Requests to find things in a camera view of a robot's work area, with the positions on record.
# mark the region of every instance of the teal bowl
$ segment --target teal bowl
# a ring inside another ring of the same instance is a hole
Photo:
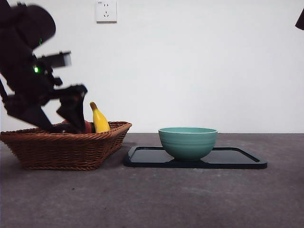
[[[158,130],[165,151],[176,160],[198,161],[214,147],[218,131],[200,127],[168,127]]]

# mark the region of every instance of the yellow banana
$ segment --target yellow banana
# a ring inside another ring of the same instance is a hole
[[[93,122],[95,127],[95,132],[107,132],[110,130],[110,126],[105,116],[98,110],[94,102],[90,102],[91,109],[93,111]]]

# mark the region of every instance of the tray rim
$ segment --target tray rim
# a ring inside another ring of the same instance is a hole
[[[255,161],[255,163],[208,163],[208,162],[181,162],[175,161],[174,164],[179,164],[180,167],[170,166],[169,162],[132,162],[131,158],[138,150],[164,150],[161,146],[133,146],[125,155],[123,164],[127,167],[146,167],[146,168],[195,168],[195,169],[265,169],[268,167],[268,162],[252,152],[239,147],[214,147],[213,151],[237,151],[244,156]]]

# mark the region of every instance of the white wall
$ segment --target white wall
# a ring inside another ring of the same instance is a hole
[[[95,23],[95,0],[23,2],[53,16],[56,35],[35,54],[72,51],[54,75],[85,84],[89,121],[95,101],[129,132],[304,133],[302,0],[119,0],[117,24]],[[44,108],[53,123],[59,106]],[[2,131],[29,127],[1,107]]]

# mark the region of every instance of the red apple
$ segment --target red apple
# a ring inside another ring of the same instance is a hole
[[[90,134],[92,133],[91,123],[85,120],[85,130],[81,132],[81,134]]]

